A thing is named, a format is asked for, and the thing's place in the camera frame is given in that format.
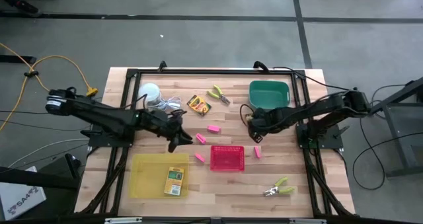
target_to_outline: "gray floor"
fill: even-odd
[[[295,16],[292,0],[55,0],[36,1],[46,12],[109,13],[144,15],[240,15]],[[300,0],[305,17],[422,18],[422,0]],[[3,2],[0,9],[13,10]],[[92,86],[100,89],[111,66],[251,67],[260,60],[269,66],[304,68],[296,22],[223,22],[164,20],[58,20],[0,18],[0,42],[22,55],[44,57],[53,54],[74,59]],[[423,24],[334,24],[305,23],[313,68],[324,69],[328,84],[358,87],[367,93],[383,85],[406,83],[423,74]],[[3,88],[2,110],[10,110],[20,90],[23,65],[0,65]],[[53,59],[40,66],[49,88],[74,86],[85,91],[76,70]],[[395,89],[381,91],[385,98]],[[45,91],[31,80],[19,106],[21,111],[44,111]],[[13,115],[12,121],[39,126],[73,129],[86,123],[70,117]],[[377,118],[363,120],[372,144],[390,138],[385,123]],[[358,120],[342,138],[351,174],[354,158],[366,148]],[[50,131],[8,124],[0,132],[0,165],[45,144],[81,138],[78,131]],[[26,159],[33,161],[84,142],[50,147]],[[393,144],[377,149],[387,170],[399,167]],[[85,162],[85,147],[73,154]],[[50,160],[37,163],[42,167]],[[381,179],[375,158],[368,153],[357,166],[357,177],[366,186]],[[350,175],[356,211],[364,217],[423,222],[422,175],[387,180],[376,191],[360,188]]]

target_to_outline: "red plastic basket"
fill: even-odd
[[[244,171],[244,147],[212,145],[210,170]]]

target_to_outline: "yellow tray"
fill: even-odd
[[[130,198],[181,198],[188,195],[188,154],[134,155],[130,176]],[[183,168],[180,196],[165,194],[169,167]]]

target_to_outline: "pink eraser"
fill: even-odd
[[[203,145],[206,144],[206,139],[201,134],[197,133],[196,135],[198,141],[200,141]]]
[[[201,160],[201,162],[205,162],[206,160],[203,158],[203,156],[201,156],[200,154],[196,153],[196,157],[197,159]]]
[[[212,126],[212,125],[209,125],[209,126],[207,127],[207,130],[209,130],[209,131],[211,131],[211,132],[215,132],[215,133],[217,133],[217,132],[219,132],[219,131],[220,131],[220,127],[218,127],[218,126]]]
[[[260,154],[260,150],[258,149],[258,147],[256,146],[256,147],[254,147],[254,151],[256,152],[256,156],[257,156],[257,158],[261,158],[262,157],[262,155]]]

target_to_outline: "wooden table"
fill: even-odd
[[[119,106],[127,68],[112,67],[108,75],[102,102]],[[306,74],[325,82],[320,69],[305,70]],[[177,153],[190,154],[189,194],[181,199],[135,199],[129,198],[129,178],[132,157],[138,153],[165,153],[168,141],[157,138],[147,131],[135,134],[134,146],[130,149],[125,170],[119,215],[136,216],[184,216],[184,217],[312,217],[309,190],[305,174],[302,151],[297,147],[294,127],[278,134],[269,134],[259,144],[262,158],[257,159],[253,147],[257,145],[248,135],[247,127],[240,120],[239,107],[249,101],[249,83],[253,80],[275,80],[286,82],[291,89],[289,76],[285,75],[143,75],[141,84],[155,83],[161,88],[163,98],[174,95],[182,99],[182,127],[191,135],[201,133],[207,145],[194,138],[193,145],[176,148]],[[206,91],[219,85],[231,104],[210,98]],[[311,100],[327,93],[326,87],[307,80]],[[212,109],[203,118],[188,108],[186,102],[193,94],[206,98]],[[291,93],[291,104],[294,107]],[[208,133],[213,124],[221,127],[220,134]],[[210,145],[243,145],[245,148],[245,171],[225,173],[210,171]],[[194,154],[200,153],[206,163],[199,163]],[[85,167],[81,189],[75,211],[80,211],[94,198],[104,183],[110,149],[97,149]],[[322,150],[322,159],[328,186],[346,209],[354,213],[350,187],[342,159],[332,150]],[[291,195],[264,197],[263,191],[281,177],[289,178],[287,185],[295,188]],[[316,189],[319,207],[323,210],[321,190]],[[111,207],[114,186],[109,195]]]

